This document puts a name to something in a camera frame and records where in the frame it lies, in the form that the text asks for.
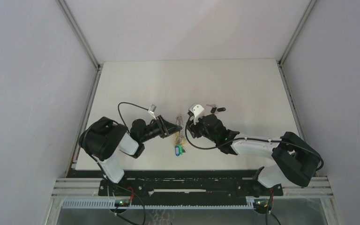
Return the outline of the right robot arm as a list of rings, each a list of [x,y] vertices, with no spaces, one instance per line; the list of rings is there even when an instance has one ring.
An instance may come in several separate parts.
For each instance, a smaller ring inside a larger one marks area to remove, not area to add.
[[[198,119],[190,116],[185,125],[185,138],[190,137],[204,137],[215,144],[213,147],[195,146],[199,150],[218,149],[224,154],[273,160],[274,165],[261,168],[252,182],[252,189],[258,195],[284,182],[307,187],[313,175],[324,166],[322,156],[293,132],[285,132],[279,138],[250,137],[227,129],[214,114]]]

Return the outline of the green key tag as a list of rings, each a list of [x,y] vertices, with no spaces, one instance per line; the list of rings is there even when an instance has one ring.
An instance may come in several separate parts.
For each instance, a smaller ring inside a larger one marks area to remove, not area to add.
[[[182,154],[186,153],[186,150],[185,150],[185,148],[183,146],[181,146],[180,148],[181,148],[181,153]]]

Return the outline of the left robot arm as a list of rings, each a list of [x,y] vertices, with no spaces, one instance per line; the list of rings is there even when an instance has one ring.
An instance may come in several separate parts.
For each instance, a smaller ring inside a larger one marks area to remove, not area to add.
[[[78,145],[97,163],[110,181],[110,190],[116,195],[123,195],[128,189],[128,183],[122,179],[125,172],[115,152],[121,151],[138,158],[145,149],[145,142],[156,137],[166,138],[181,130],[182,126],[168,122],[160,115],[149,124],[143,119],[136,119],[130,129],[110,118],[102,117],[80,135]]]

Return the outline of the large keyring with yellow handle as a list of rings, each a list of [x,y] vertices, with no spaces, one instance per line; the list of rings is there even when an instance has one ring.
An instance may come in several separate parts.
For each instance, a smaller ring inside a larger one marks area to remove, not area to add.
[[[184,122],[183,122],[183,116],[182,114],[178,114],[176,116],[176,125],[180,126],[180,131],[176,132],[175,134],[175,145],[174,146],[180,146],[184,145],[186,143],[185,135],[184,135]]]

